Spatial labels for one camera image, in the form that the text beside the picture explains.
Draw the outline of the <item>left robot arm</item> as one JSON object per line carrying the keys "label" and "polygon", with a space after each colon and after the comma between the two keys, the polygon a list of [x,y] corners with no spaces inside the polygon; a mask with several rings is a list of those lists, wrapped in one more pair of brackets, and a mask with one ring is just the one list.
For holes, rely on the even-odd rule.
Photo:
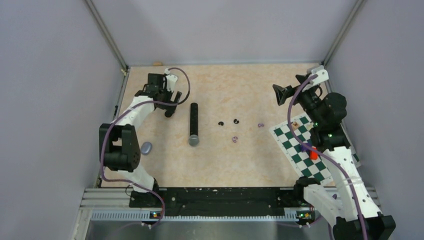
{"label": "left robot arm", "polygon": [[149,207],[160,202],[160,193],[155,190],[157,181],[141,164],[141,147],[137,130],[147,116],[156,109],[164,110],[170,118],[176,111],[182,96],[175,91],[178,77],[170,73],[149,73],[147,83],[137,91],[124,112],[111,123],[99,127],[99,152],[102,166],[118,172],[121,181],[130,184],[141,194],[141,200]]}

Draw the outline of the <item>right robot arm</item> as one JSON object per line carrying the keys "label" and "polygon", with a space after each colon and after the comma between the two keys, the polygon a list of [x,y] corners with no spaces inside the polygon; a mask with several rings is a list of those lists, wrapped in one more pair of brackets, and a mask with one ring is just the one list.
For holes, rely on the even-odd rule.
{"label": "right robot arm", "polygon": [[312,120],[311,145],[305,148],[320,156],[338,191],[333,198],[316,177],[300,177],[293,200],[299,206],[312,205],[324,218],[335,240],[387,240],[396,228],[391,215],[383,214],[372,200],[354,163],[351,145],[342,128],[347,100],[336,92],[320,98],[318,74],[298,75],[295,87],[273,85],[278,105],[300,104]]}

